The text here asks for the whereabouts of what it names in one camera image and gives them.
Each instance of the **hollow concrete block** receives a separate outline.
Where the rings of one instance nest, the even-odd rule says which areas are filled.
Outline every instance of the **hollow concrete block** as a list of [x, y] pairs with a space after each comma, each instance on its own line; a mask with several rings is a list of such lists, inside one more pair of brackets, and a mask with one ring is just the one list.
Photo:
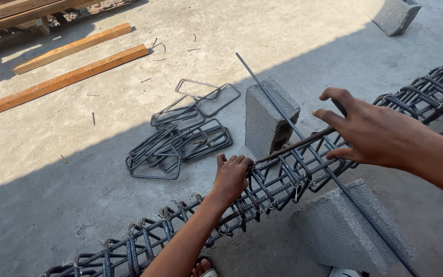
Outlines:
[[385, 34], [404, 35], [421, 5], [413, 0], [364, 0], [366, 14]]
[[[262, 84], [291, 121], [297, 123], [300, 113], [297, 102], [274, 80], [267, 79]], [[250, 86], [246, 91], [246, 146], [252, 154], [260, 159], [281, 150], [292, 132], [261, 87]]]
[[[416, 253], [412, 243], [362, 179], [346, 185], [366, 212], [406, 258]], [[298, 215], [299, 230], [314, 261], [342, 269], [386, 274], [398, 259], [353, 205], [335, 189], [313, 200]]]

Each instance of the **steel reinforcement bar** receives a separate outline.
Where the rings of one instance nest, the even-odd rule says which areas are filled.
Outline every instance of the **steel reinforcement bar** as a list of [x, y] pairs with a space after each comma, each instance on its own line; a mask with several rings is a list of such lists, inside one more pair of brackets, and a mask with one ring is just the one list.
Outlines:
[[[443, 66], [434, 68], [395, 94], [380, 95], [373, 104], [389, 106], [425, 124], [431, 123], [443, 114]], [[291, 121], [289, 123], [303, 139], [299, 130]], [[343, 189], [338, 176], [358, 164], [341, 159], [323, 160], [330, 150], [339, 147], [348, 146], [334, 132], [257, 165], [247, 175], [249, 187], [220, 218], [206, 241], [206, 247], [211, 247], [223, 236], [232, 239], [235, 230], [245, 232], [249, 221], [259, 222], [263, 214], [269, 216], [271, 211], [281, 211], [289, 202], [298, 203], [305, 191], [318, 192], [330, 180]], [[74, 260], [66, 259], [62, 265], [51, 267], [40, 277], [115, 277], [116, 273], [130, 277], [141, 275], [204, 199], [199, 193], [193, 193], [193, 197], [196, 200], [190, 204], [172, 199], [176, 210], [166, 206], [155, 216], [157, 220], [143, 218], [136, 224], [130, 224], [125, 239], [107, 239], [98, 253], [78, 254]], [[351, 200], [361, 210], [360, 202]], [[414, 269], [408, 268], [408, 263], [405, 266], [413, 276], [418, 276]]]

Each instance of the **cinder block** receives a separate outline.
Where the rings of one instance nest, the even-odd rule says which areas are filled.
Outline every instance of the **cinder block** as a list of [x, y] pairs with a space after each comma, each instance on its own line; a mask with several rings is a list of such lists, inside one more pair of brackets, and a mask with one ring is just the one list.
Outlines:
[[[297, 123], [300, 113], [297, 102], [274, 80], [267, 79], [262, 84], [291, 121]], [[250, 86], [246, 91], [246, 146], [252, 154], [260, 159], [281, 150], [292, 132], [261, 87]]]
[[[366, 212], [407, 258], [412, 243], [362, 179], [346, 185]], [[313, 200], [299, 215], [299, 229], [314, 261], [342, 269], [386, 274], [398, 259], [341, 189]]]
[[367, 15], [385, 34], [404, 35], [421, 5], [413, 0], [365, 0]]

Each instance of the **human hand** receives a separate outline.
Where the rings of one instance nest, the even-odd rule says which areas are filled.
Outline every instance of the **human hand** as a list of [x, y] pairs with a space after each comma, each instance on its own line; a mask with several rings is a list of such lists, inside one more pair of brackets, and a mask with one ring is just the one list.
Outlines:
[[234, 155], [227, 160], [225, 154], [221, 153], [217, 155], [217, 163], [217, 176], [209, 195], [222, 209], [226, 209], [247, 188], [246, 173], [252, 168], [254, 161], [244, 155]]
[[432, 159], [432, 151], [443, 148], [439, 147], [443, 145], [443, 136], [412, 117], [368, 104], [345, 89], [327, 88], [319, 97], [322, 101], [329, 98], [346, 109], [346, 118], [323, 109], [312, 114], [334, 127], [353, 148], [332, 150], [327, 159], [343, 158], [409, 171], [422, 159]]

